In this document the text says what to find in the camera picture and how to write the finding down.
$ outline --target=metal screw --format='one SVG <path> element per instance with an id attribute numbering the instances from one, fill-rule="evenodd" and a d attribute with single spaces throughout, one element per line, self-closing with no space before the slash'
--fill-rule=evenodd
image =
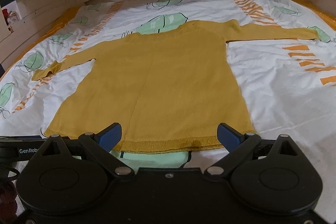
<path id="1" fill-rule="evenodd" d="M 126 176 L 126 175 L 129 175 L 130 173 L 132 173 L 132 169 L 130 167 L 127 167 L 127 166 L 121 166 L 121 167 L 117 167 L 114 170 L 114 172 L 117 175 Z"/>
<path id="2" fill-rule="evenodd" d="M 211 166 L 207 169 L 208 173 L 212 176 L 214 175 L 221 175 L 224 173 L 224 169 L 219 166 Z"/>
<path id="3" fill-rule="evenodd" d="M 165 177 L 168 179 L 172 179 L 174 177 L 174 174 L 168 173 L 168 174 L 165 174 Z"/>

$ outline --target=bed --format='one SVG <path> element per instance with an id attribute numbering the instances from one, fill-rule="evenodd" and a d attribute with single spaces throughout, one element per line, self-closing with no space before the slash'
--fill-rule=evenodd
<path id="1" fill-rule="evenodd" d="M 0 0 L 0 5 L 11 1 L 14 0 Z M 194 20 L 237 20 L 239 25 L 255 23 L 317 31 L 319 39 L 313 41 L 233 42 L 227 44 L 226 52 L 256 132 L 270 139 L 288 134 L 298 143 L 323 179 L 324 190 L 315 211 L 328 222 L 335 222 L 335 0 L 15 1 L 21 20 L 9 30 L 0 19 L 0 63 L 6 70 L 0 81 L 3 136 L 44 138 L 61 104 L 76 92 L 95 62 L 91 60 L 37 82 L 32 81 L 32 76 L 53 61 L 62 62 L 103 41 L 126 38 L 132 33 L 159 33 L 164 28 L 169 31 Z M 223 147 L 196 150 L 111 153 L 135 170 L 204 170 L 228 154 Z"/>

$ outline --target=green leaf print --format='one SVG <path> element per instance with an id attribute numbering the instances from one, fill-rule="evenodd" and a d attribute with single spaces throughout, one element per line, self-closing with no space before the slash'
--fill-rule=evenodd
<path id="1" fill-rule="evenodd" d="M 93 12 L 93 11 L 98 12 L 100 6 L 101 6 L 101 3 L 88 5 L 85 7 L 85 9 L 88 10 L 89 12 Z"/>
<path id="2" fill-rule="evenodd" d="M 171 6 L 171 5 L 177 5 L 182 0 L 158 0 L 157 2 L 153 2 L 154 7 L 164 7 L 164 6 Z"/>
<path id="3" fill-rule="evenodd" d="M 298 11 L 293 11 L 293 10 L 280 7 L 280 6 L 274 6 L 274 7 L 277 8 L 282 14 L 285 14 L 285 15 L 293 15 L 293 16 L 300 15 Z"/>
<path id="4" fill-rule="evenodd" d="M 179 168 L 187 161 L 190 161 L 188 152 L 170 152 L 164 154 L 137 154 L 124 152 L 122 157 L 121 152 L 112 150 L 110 153 L 130 166 L 135 172 L 137 172 L 140 167 Z"/>
<path id="5" fill-rule="evenodd" d="M 78 24 L 78 25 L 86 25 L 87 22 L 89 21 L 88 17 L 86 16 L 80 16 L 80 17 L 77 17 L 74 21 L 73 21 L 73 24 Z"/>
<path id="6" fill-rule="evenodd" d="M 57 34 L 57 35 L 54 35 L 50 38 L 50 42 L 53 43 L 53 44 L 62 45 L 63 41 L 68 39 L 71 36 L 72 36 L 72 33 Z"/>
<path id="7" fill-rule="evenodd" d="M 330 36 L 327 35 L 324 31 L 322 31 L 319 27 L 317 27 L 317 26 L 308 27 L 308 29 L 317 31 L 317 34 L 318 34 L 318 36 L 320 38 L 320 41 L 322 41 L 324 43 L 330 42 L 330 40 L 331 40 Z"/>
<path id="8" fill-rule="evenodd" d="M 2 87 L 0 91 L 0 108 L 4 107 L 11 98 L 13 86 L 13 83 L 7 83 Z"/>
<path id="9" fill-rule="evenodd" d="M 171 15 L 159 15 L 149 22 L 137 27 L 132 33 L 138 32 L 141 34 L 152 34 L 159 32 L 168 32 L 176 29 L 178 26 L 184 24 L 188 20 L 182 13 Z"/>
<path id="10" fill-rule="evenodd" d="M 30 55 L 24 62 L 24 66 L 28 71 L 37 70 L 43 64 L 44 58 L 40 52 Z"/>

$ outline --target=red fabric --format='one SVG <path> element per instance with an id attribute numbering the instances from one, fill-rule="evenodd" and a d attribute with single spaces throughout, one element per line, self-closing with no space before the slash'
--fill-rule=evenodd
<path id="1" fill-rule="evenodd" d="M 8 17 L 8 11 L 7 11 L 7 9 L 3 9 L 2 10 L 2 14 L 3 14 L 4 18 L 7 18 Z"/>
<path id="2" fill-rule="evenodd" d="M 16 219 L 16 189 L 12 182 L 0 184 L 0 219 L 11 223 Z"/>

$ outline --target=sweater sleeve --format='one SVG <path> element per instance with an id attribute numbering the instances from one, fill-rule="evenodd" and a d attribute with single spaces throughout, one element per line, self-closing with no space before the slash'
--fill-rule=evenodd
<path id="1" fill-rule="evenodd" d="M 75 53 L 73 55 L 70 55 L 61 63 L 58 63 L 57 61 L 54 61 L 50 66 L 48 66 L 46 69 L 38 69 L 34 73 L 33 77 L 31 78 L 33 81 L 42 79 L 44 77 L 47 77 L 49 75 L 54 75 L 62 70 L 71 68 L 73 66 L 81 65 L 86 63 L 87 61 L 90 61 L 92 59 L 97 59 L 99 55 L 102 53 L 105 53 L 106 50 L 104 48 L 108 45 L 107 43 L 110 43 L 110 41 L 101 42 L 91 48 L 88 48 L 82 52 Z"/>
<path id="2" fill-rule="evenodd" d="M 235 19 L 224 23 L 203 21 L 202 26 L 222 36 L 226 42 L 264 39 L 319 39 L 317 31 L 307 28 L 286 29 L 281 26 L 263 26 L 254 23 L 240 26 Z"/>

